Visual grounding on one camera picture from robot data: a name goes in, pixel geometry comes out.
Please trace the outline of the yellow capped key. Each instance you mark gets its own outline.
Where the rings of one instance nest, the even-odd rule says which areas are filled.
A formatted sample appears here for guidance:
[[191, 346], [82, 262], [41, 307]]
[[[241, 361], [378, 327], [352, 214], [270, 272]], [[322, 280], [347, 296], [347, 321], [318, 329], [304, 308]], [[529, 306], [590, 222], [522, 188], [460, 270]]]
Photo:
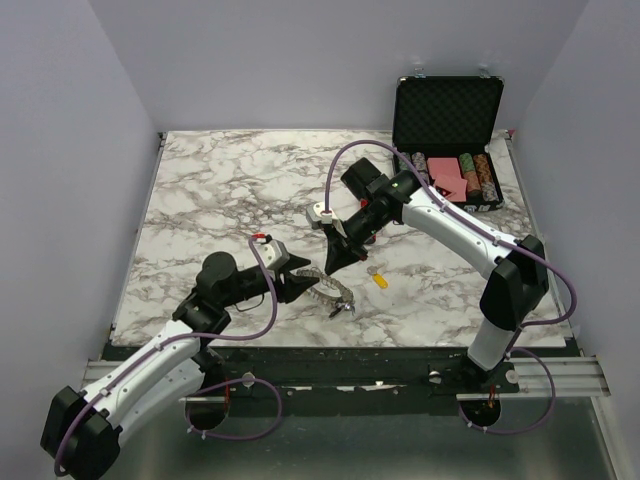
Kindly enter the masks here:
[[378, 268], [375, 265], [369, 266], [367, 268], [367, 273], [380, 289], [388, 288], [389, 284], [387, 280], [379, 273]]

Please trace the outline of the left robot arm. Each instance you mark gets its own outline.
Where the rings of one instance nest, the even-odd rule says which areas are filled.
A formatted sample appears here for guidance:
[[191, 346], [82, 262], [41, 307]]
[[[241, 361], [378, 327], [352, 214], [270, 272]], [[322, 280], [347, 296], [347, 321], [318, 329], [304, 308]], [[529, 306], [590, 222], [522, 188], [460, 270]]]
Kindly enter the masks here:
[[52, 399], [40, 445], [54, 460], [57, 477], [98, 479], [117, 459], [126, 436], [160, 407], [180, 396], [214, 393], [220, 368], [207, 346], [225, 340], [228, 307], [254, 297], [291, 303], [316, 279], [296, 275], [310, 260], [280, 241], [249, 245], [256, 265], [241, 270], [227, 252], [203, 261], [195, 285], [159, 334], [119, 367], [80, 391], [62, 388]]

